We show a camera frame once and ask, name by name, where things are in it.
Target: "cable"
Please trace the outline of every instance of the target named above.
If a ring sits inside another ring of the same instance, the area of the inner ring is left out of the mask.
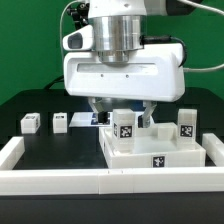
[[[64,76],[59,76],[58,78],[54,79],[52,82],[47,84],[44,89],[49,90],[54,84],[59,83],[59,82],[64,82]]]
[[[172,41],[175,41],[177,43],[180,43],[182,45],[183,48],[183,59],[179,65],[179,67],[183,66],[184,63],[187,60],[187,47],[185,45],[185,43],[177,38],[177,37],[173,37],[170,35],[164,35],[164,36],[142,36],[141,37],[141,45],[145,45],[145,44],[166,44],[166,43],[170,43]]]
[[[195,8],[204,9],[204,10],[211,11],[211,12],[214,12],[214,13],[217,13],[219,15],[224,16],[224,11],[222,11],[220,9],[216,9],[214,7],[210,7],[210,6],[205,6],[205,5],[202,5],[202,4],[194,3],[194,2],[191,2],[189,0],[177,0],[177,1],[182,2],[182,3],[186,4],[186,5],[193,6]],[[184,71],[185,72],[204,73],[204,72],[214,72],[214,71],[218,71],[218,70],[221,70],[221,69],[224,69],[224,64],[220,64],[220,65],[215,66],[215,67],[201,68],[201,69],[200,68],[184,68]]]
[[[76,1],[72,1],[70,2],[63,10],[62,14],[61,14],[61,18],[60,18],[60,49],[61,49],[61,60],[62,60],[62,67],[63,67],[63,64],[64,64],[64,49],[63,49],[63,40],[62,40],[62,30],[63,30],[63,18],[64,18],[64,15],[65,15],[65,12],[67,10],[67,8],[72,5],[72,4],[75,4],[75,3],[78,3],[78,2],[84,2],[82,0],[76,0]]]
[[[211,12],[214,12],[214,13],[217,13],[217,14],[220,14],[220,15],[224,16],[224,11],[222,11],[220,9],[216,9],[214,7],[198,4],[198,3],[195,3],[195,2],[191,2],[189,0],[177,0],[177,1],[178,2],[182,2],[182,3],[186,4],[186,5],[193,6],[195,8],[204,9],[204,10],[211,11]]]

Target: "small white cube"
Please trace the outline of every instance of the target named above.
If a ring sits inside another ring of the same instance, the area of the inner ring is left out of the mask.
[[[177,135],[177,146],[179,149],[195,149],[196,123],[197,110],[179,110]]]
[[[176,125],[174,123],[164,123],[158,126],[158,139],[169,141],[174,138],[176,133]]]
[[[54,133],[67,133],[67,113],[54,114],[53,131]]]
[[[22,134],[35,134],[40,127],[40,114],[26,114],[20,123]]]
[[[130,152],[134,146],[135,113],[130,109],[113,110],[113,138],[115,151]]]

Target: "green background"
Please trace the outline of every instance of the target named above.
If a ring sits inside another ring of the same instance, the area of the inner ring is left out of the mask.
[[[59,20],[70,1],[0,0],[0,104],[27,89],[40,89],[62,75]],[[224,10],[224,0],[204,0]],[[65,18],[64,34],[73,31]],[[224,20],[197,9],[183,17],[149,17],[147,35],[172,34],[188,47],[186,67],[208,67],[223,63]],[[224,70],[185,75],[186,86],[204,87],[224,99]]]

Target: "white box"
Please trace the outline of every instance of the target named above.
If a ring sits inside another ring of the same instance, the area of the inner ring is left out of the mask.
[[[67,113],[57,113],[53,117],[53,131],[54,133],[67,133]]]
[[[40,127],[40,114],[26,114],[20,123],[22,134],[35,134]]]
[[[136,129],[132,152],[115,151],[112,145],[112,128],[101,127],[100,145],[109,168],[160,168],[160,167],[204,167],[206,151],[195,142],[195,150],[179,149],[177,127],[172,130],[173,138],[161,140],[158,129],[164,124],[153,124],[148,129]]]

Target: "black table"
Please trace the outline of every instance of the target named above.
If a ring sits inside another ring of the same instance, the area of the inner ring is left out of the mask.
[[[106,109],[143,110],[140,101],[114,101]],[[155,122],[175,122],[180,108],[198,110],[197,141],[214,133],[224,141],[224,101],[205,89],[187,88],[175,103],[158,103]],[[0,106],[0,148],[21,136],[20,120],[38,112],[41,127],[25,135],[26,152],[15,170],[107,168],[98,142],[98,128],[70,128],[53,134],[53,113],[91,111],[87,99],[64,90],[23,91]],[[213,165],[207,160],[206,165]],[[158,193],[0,197],[1,223],[223,223],[224,193]]]

